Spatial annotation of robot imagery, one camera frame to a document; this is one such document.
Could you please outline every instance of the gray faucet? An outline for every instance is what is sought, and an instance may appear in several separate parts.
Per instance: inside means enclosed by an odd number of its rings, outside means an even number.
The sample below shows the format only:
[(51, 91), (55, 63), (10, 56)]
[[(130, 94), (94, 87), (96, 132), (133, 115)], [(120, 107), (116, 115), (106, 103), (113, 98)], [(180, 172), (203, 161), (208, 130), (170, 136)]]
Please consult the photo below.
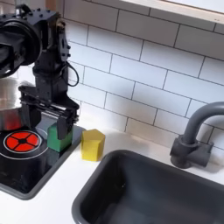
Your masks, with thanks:
[(214, 102), (199, 108), (190, 118), (185, 134), (175, 139), (171, 147), (171, 162), (181, 169), (192, 164), (206, 167), (213, 144), (199, 143), (196, 139), (201, 124), (211, 116), (224, 116), (224, 101)]

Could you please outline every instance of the black stovetop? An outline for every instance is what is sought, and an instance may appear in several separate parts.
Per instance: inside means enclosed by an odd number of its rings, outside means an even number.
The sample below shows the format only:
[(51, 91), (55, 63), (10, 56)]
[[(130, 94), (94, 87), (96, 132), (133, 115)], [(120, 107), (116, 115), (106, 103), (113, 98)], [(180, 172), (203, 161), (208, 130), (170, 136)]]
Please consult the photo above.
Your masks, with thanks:
[(0, 190), (22, 200), (35, 196), (81, 140), (74, 126), (73, 146), (61, 153), (47, 148), (47, 128), (56, 121), (43, 115), (35, 129), (0, 133)]

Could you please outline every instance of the green block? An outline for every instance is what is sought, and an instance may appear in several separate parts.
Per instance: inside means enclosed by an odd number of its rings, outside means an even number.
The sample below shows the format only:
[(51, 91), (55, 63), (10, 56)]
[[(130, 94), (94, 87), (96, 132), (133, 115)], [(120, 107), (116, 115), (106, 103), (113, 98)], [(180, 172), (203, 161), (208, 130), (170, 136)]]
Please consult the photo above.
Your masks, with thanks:
[(73, 129), (62, 140), (58, 139), (57, 123), (50, 126), (47, 130), (47, 147), (57, 152), (63, 151), (68, 145), (72, 143), (72, 140)]

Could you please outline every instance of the red burner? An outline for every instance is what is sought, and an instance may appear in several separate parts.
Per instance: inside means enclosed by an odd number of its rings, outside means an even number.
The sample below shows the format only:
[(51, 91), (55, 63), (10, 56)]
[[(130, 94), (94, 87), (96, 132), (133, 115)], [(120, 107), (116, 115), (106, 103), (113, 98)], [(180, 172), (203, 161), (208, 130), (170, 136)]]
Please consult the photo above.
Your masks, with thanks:
[(11, 151), (27, 152), (36, 150), (39, 142), (37, 134), (30, 131), (18, 131), (6, 137), (5, 146)]

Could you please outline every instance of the metal pot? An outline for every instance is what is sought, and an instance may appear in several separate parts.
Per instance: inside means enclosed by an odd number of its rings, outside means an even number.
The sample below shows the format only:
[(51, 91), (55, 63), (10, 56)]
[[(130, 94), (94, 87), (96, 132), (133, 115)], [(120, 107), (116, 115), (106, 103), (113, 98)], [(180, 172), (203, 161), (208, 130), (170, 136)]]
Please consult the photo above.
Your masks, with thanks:
[(13, 78), (0, 79), (0, 131), (24, 126), (21, 116), (21, 93), (18, 87), (27, 83)]

